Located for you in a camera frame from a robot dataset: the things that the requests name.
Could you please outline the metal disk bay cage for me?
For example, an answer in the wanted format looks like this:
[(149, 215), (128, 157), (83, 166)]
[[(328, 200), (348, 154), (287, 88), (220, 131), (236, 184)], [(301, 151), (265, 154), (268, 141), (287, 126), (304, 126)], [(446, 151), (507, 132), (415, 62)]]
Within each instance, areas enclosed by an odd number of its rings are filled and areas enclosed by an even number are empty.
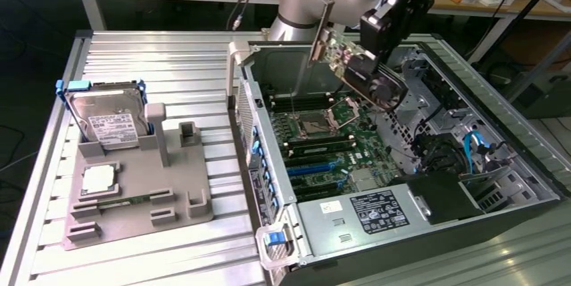
[(406, 174), (415, 173), (420, 163), (411, 149), (411, 143), (420, 134), (443, 132), (446, 108), (430, 89), (427, 76), (436, 73), (427, 53), (415, 45), (398, 48), (390, 59), (390, 67), (398, 70), (408, 93), (398, 108), (383, 115), (380, 132), (391, 147), (391, 157)]

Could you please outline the CPU socket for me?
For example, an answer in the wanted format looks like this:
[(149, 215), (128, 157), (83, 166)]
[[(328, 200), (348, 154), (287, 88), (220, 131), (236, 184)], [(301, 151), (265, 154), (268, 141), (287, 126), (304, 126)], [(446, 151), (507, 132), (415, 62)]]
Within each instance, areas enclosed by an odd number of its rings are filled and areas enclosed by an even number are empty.
[(323, 113), (300, 114), (296, 119), (297, 132), (301, 138), (316, 138), (331, 134), (331, 127)]

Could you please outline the black expansion slot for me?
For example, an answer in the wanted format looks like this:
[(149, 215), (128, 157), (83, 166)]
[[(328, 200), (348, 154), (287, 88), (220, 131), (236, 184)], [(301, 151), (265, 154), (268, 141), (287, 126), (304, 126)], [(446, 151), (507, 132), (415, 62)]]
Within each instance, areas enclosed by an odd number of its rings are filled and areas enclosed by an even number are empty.
[(300, 202), (338, 196), (342, 190), (335, 182), (319, 184), (314, 186), (297, 187), (295, 195)]

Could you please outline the grey parts rack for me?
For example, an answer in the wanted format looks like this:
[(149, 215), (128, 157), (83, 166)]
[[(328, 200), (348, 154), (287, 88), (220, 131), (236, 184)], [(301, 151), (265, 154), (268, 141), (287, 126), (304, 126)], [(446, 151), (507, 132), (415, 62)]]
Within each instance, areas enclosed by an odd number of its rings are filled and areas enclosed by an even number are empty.
[[(80, 142), (64, 220), (65, 250), (209, 222), (213, 206), (200, 130), (183, 122), (163, 129), (165, 106), (147, 104), (144, 117), (155, 128), (139, 146), (104, 150)], [(92, 166), (112, 165), (115, 184), (108, 191), (83, 194), (83, 176)], [(149, 202), (100, 209), (97, 202), (148, 195)]]

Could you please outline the black plastic shroud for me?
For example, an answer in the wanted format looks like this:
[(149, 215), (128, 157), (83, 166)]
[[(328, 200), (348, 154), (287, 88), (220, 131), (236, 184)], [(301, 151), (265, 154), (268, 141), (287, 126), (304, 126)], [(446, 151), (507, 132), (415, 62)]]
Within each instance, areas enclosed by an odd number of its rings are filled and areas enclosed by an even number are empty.
[(463, 220), (483, 214), (472, 197), (459, 183), (459, 176), (451, 172), (412, 174), (391, 179), (388, 185), (407, 184), (412, 199), (420, 198), (422, 214), (431, 225)]

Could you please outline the green RAM stick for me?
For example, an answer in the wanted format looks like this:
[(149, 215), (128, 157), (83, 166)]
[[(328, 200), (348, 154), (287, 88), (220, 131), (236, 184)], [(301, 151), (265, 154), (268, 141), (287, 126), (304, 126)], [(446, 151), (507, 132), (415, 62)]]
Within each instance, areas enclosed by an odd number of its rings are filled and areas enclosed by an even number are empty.
[(149, 202), (149, 196), (148, 195), (140, 195), (140, 196), (133, 196), (133, 197), (128, 197), (128, 198), (119, 198), (119, 199), (113, 199), (113, 200), (99, 201), (97, 207), (100, 209), (107, 209), (107, 208), (116, 208), (116, 207), (121, 207), (121, 206), (133, 206), (137, 204), (143, 204), (145, 202)]

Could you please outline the black RAM stick with label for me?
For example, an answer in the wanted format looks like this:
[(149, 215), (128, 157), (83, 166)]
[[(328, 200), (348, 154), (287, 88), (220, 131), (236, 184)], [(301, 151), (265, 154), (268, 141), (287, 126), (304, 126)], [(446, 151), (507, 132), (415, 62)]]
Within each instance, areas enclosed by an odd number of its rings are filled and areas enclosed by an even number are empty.
[(327, 143), (304, 144), (301, 146), (292, 146), (287, 149), (287, 156), (289, 158), (300, 158), (307, 156), (316, 156), (320, 154), (334, 154), (346, 152), (356, 147), (355, 141), (339, 141)]

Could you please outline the grey power supply unit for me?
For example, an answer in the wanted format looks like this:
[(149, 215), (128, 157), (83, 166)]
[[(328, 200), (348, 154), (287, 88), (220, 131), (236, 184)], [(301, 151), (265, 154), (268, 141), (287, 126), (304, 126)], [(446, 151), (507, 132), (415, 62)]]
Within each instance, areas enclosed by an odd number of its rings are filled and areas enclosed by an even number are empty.
[(315, 257), (392, 243), (432, 227), (404, 184), (301, 202), (299, 212)]

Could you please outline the green motherboard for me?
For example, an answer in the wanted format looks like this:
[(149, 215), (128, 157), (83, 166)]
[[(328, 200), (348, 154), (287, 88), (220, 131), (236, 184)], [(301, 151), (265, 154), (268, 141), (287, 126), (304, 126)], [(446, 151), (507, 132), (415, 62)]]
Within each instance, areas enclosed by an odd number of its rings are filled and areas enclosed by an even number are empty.
[[(296, 119), (300, 114), (323, 113), (336, 102), (352, 97), (360, 104), (360, 117), (340, 130), (331, 126), (331, 134), (316, 138), (301, 138), (297, 132)], [(360, 168), (370, 168), (384, 186), (391, 179), (402, 175), (400, 167), (391, 157), (391, 149), (384, 144), (374, 119), (368, 116), (370, 108), (364, 101), (352, 93), (335, 92), (312, 96), (295, 97), (295, 114), (292, 114), (289, 98), (269, 96), (268, 115), (273, 129), (285, 169), (304, 167), (314, 164), (334, 162), (335, 169), (330, 172), (303, 176), (289, 176), (292, 189), (335, 182), (343, 194), (360, 192), (354, 187), (351, 172)], [(355, 141), (356, 147), (346, 152), (320, 154), (300, 158), (289, 158), (287, 149), (304, 144)]]

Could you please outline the open black PC case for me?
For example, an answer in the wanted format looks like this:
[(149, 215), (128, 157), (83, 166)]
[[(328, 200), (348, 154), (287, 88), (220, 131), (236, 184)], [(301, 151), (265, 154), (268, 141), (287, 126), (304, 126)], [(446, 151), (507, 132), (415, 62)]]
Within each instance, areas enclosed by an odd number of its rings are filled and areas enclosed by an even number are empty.
[[(446, 108), (443, 132), (420, 134), (411, 143), (420, 160), (412, 174), (456, 174), (483, 214), (335, 257), (311, 254), (301, 202), (271, 126), (268, 98), (289, 98), (289, 88), (295, 97), (352, 93), (368, 105), (382, 139), (383, 115), (394, 110), (386, 112), (370, 103), (335, 77), (327, 63), (308, 65), (309, 44), (235, 41), (228, 46), (228, 77), (236, 82), (231, 122), (241, 174), (249, 183), (255, 242), (265, 278), (277, 286), (346, 283), (450, 252), (496, 246), (524, 223), (568, 199), (571, 161), (443, 40), (420, 35), (399, 47), (408, 44), (430, 56), (438, 72), (428, 74), (427, 83)], [(412, 174), (403, 172), (396, 177)], [(265, 246), (263, 237), (271, 232), (284, 232), (283, 245)]]

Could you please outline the black box on floor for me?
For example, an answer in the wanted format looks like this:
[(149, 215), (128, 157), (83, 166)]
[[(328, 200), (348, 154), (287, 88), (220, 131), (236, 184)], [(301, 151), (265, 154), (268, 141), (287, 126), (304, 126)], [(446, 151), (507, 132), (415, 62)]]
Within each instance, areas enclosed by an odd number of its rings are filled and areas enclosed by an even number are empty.
[(538, 77), (514, 106), (530, 120), (571, 117), (571, 73)]

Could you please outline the metal socket cover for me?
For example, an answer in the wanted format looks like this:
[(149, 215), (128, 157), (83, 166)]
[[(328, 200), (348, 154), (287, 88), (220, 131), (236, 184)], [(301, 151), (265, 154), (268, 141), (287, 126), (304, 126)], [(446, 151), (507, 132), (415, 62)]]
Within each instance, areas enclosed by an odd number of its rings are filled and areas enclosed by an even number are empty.
[(360, 104), (352, 97), (346, 97), (326, 109), (326, 118), (336, 130), (351, 124), (360, 117)]

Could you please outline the graphics card with black fan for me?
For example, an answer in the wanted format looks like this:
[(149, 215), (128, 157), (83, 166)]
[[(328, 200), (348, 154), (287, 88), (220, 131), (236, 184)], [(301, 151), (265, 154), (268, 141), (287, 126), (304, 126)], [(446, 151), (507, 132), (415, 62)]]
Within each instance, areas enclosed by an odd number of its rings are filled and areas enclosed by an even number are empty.
[(328, 27), (334, 0), (323, 0), (324, 10), (311, 46), (308, 65), (327, 63), (336, 78), (376, 107), (388, 112), (396, 109), (407, 87), (387, 63), (374, 66), (374, 55), (360, 41), (347, 39), (342, 32)]

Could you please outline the silver chipset heatsink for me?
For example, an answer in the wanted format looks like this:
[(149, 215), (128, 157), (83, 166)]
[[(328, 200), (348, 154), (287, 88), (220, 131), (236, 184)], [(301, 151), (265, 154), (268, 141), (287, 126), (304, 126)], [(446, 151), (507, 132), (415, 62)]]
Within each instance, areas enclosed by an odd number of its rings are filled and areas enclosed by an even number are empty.
[(384, 186), (382, 180), (374, 176), (370, 168), (360, 168), (351, 172), (351, 181), (358, 191), (367, 191)]

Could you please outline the silver CPU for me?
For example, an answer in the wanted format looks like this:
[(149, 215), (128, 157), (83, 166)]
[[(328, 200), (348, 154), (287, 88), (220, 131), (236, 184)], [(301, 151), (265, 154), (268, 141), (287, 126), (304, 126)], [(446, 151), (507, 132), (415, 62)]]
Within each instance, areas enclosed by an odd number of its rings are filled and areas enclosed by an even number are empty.
[(83, 194), (108, 191), (115, 184), (115, 168), (112, 165), (89, 167), (83, 176)]

